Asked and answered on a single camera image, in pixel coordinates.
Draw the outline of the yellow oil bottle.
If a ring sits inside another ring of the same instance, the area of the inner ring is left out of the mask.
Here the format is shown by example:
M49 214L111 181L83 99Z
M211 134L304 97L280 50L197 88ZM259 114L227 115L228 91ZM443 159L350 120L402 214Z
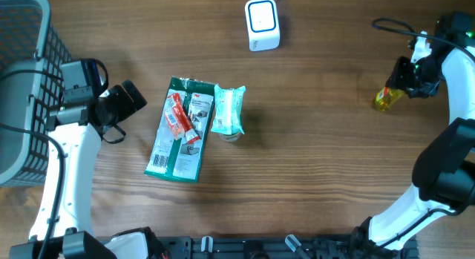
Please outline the yellow oil bottle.
M395 88L383 87L374 97L373 107L380 112L388 110L405 92Z

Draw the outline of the red snack packet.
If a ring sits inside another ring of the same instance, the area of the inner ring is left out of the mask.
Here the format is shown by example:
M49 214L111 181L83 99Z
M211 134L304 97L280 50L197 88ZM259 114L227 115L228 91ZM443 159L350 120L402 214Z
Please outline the red snack packet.
M168 127L175 140L184 138L186 144L193 144L200 139L189 118L186 116L181 104L181 97L178 93L172 93L166 97L164 113Z

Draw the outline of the green 3M gloves package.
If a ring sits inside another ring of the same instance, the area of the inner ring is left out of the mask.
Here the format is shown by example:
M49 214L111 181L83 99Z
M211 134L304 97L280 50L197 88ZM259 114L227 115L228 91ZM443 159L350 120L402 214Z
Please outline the green 3M gloves package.
M196 79L173 77L166 97L172 93L180 95L186 116L200 139L193 144L186 144L184 138L174 139L165 118L164 102L160 124L145 174L164 180L196 182L214 110L214 85Z

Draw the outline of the teal wet wipes pack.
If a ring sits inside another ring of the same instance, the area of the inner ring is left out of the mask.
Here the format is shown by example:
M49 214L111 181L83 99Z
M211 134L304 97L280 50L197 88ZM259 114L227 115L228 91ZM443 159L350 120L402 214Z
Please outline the teal wet wipes pack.
M229 89L214 86L215 116L212 132L225 135L244 134L240 115L245 92L245 86Z

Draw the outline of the green white round tub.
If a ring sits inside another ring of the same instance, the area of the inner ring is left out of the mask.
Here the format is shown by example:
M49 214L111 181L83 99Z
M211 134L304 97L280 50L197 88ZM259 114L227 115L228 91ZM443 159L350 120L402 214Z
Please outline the green white round tub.
M242 137L241 132L235 134L219 134L219 137L225 142L235 142Z

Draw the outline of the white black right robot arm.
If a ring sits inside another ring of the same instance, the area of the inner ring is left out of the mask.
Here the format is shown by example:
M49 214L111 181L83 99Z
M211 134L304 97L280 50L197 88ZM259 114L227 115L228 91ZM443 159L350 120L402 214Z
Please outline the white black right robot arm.
M424 227L456 217L474 204L474 16L440 16L432 35L396 21L394 33L412 36L410 58L401 56L374 105L387 110L400 96L435 96L448 89L448 127L419 155L407 191L381 214L354 228L347 252L360 258L394 258Z

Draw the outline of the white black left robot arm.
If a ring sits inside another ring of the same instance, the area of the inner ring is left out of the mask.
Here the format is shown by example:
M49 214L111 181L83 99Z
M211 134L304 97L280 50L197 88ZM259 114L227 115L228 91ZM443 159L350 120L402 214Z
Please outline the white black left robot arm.
M61 65L65 85L45 133L48 166L42 202L29 241L12 246L10 258L148 258L145 233L132 230L103 243L94 237L91 192L103 135L146 106L130 80L112 88L98 59Z

